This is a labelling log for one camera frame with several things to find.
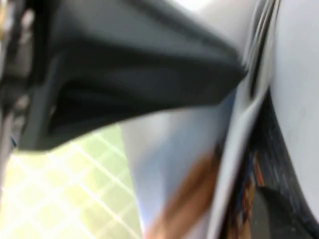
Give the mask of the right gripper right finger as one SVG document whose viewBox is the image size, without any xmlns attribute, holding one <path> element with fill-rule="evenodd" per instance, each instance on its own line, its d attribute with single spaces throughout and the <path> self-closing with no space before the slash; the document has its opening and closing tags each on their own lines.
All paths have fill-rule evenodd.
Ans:
<svg viewBox="0 0 319 239">
<path fill-rule="evenodd" d="M 293 213 L 281 194 L 259 187 L 256 191 L 256 238 L 317 239 Z"/>
</svg>

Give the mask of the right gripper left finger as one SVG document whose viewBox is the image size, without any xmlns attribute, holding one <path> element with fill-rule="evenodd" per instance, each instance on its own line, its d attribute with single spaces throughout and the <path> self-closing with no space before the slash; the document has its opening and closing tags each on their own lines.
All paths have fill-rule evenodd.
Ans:
<svg viewBox="0 0 319 239">
<path fill-rule="evenodd" d="M 214 105 L 244 78 L 220 33 L 164 0 L 32 0 L 22 150 L 48 150 L 155 111 Z"/>
</svg>

